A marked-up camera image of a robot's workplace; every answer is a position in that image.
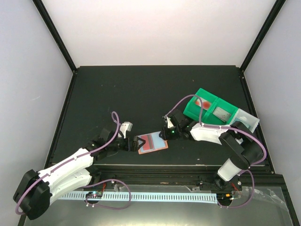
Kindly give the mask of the pink leather card holder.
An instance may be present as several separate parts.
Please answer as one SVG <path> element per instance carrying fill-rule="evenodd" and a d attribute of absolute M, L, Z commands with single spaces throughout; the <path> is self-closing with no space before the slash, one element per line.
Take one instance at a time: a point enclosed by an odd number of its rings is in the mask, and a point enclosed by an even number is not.
<path fill-rule="evenodd" d="M 163 150 L 163 149 L 168 148 L 167 141 L 165 141 L 165 140 L 163 140 L 159 137 L 159 134 L 160 134 L 159 131 L 158 132 L 152 132 L 150 134 L 152 136 L 154 148 L 152 150 L 144 152 L 144 153 L 142 153 L 141 150 L 139 150 L 138 151 L 139 154 L 151 153 L 151 152 L 155 152 L 155 151 L 159 151 L 159 150 Z"/>

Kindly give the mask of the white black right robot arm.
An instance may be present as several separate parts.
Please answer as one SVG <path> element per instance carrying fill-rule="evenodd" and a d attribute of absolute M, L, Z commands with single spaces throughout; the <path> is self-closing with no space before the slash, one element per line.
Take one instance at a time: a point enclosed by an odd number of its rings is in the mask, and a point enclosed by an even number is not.
<path fill-rule="evenodd" d="M 211 125 L 189 120 L 182 112 L 174 109 L 163 117 L 165 126 L 159 136 L 165 140 L 190 139 L 221 145 L 228 158 L 218 169 L 214 185 L 220 190 L 231 184 L 234 176 L 256 164 L 258 158 L 266 156 L 263 144 L 239 121 L 231 125 Z"/>

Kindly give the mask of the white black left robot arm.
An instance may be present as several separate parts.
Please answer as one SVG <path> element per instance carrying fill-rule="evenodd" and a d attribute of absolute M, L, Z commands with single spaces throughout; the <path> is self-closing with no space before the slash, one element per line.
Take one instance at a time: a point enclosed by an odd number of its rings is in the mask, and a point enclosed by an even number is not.
<path fill-rule="evenodd" d="M 103 129 L 74 154 L 40 171 L 29 170 L 21 179 L 13 200 L 16 214 L 37 219 L 58 198 L 78 188 L 95 188 L 101 182 L 95 161 L 105 158 L 109 151 L 138 151 L 146 141 L 138 136 L 127 137 L 127 129 Z"/>

